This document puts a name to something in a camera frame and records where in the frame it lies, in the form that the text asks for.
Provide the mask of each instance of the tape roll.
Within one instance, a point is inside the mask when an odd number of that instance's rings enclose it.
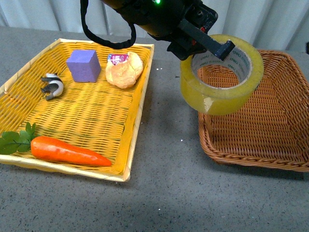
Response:
[[[230,35],[212,35],[214,40],[224,44],[231,40],[235,48],[225,61],[211,52],[190,56],[181,61],[181,93],[194,109],[208,115],[227,115],[240,109],[259,86],[263,73],[263,59],[248,42]],[[237,76],[239,84],[229,88],[213,87],[202,82],[197,71],[208,65],[224,66]]]

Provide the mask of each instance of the wicker basket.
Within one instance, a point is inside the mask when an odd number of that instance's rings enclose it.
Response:
[[[309,85],[291,56],[259,51],[264,77],[236,113],[199,113],[199,136],[205,153],[218,163],[309,172]],[[217,87],[237,84],[228,69],[208,66],[199,77]]]
[[[95,83],[76,83],[66,65],[75,49],[96,50],[102,71]],[[144,70],[134,87],[122,90],[105,78],[109,53],[139,54]],[[48,172],[79,174],[112,181],[127,181],[140,125],[142,107],[154,54],[153,44],[136,44],[114,51],[90,41],[59,39],[40,52],[0,87],[0,134],[37,124],[37,133],[85,147],[107,157],[111,167],[92,167],[36,159],[30,152],[0,155],[0,162]],[[65,89],[46,101],[40,79],[58,73]]]

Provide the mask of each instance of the purple foam cube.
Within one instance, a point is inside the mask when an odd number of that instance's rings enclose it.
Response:
[[[101,72],[95,50],[74,50],[67,65],[75,82],[96,82]]]

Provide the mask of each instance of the label on bread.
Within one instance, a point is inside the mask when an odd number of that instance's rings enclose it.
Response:
[[[110,53],[107,57],[107,61],[111,61],[114,65],[124,62],[129,56],[127,54],[113,54]]]

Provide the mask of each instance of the bread roll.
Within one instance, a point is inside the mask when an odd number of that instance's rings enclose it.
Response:
[[[107,62],[105,69],[106,80],[119,88],[125,89],[134,86],[143,71],[143,62],[135,52],[128,52],[128,59],[114,65]]]

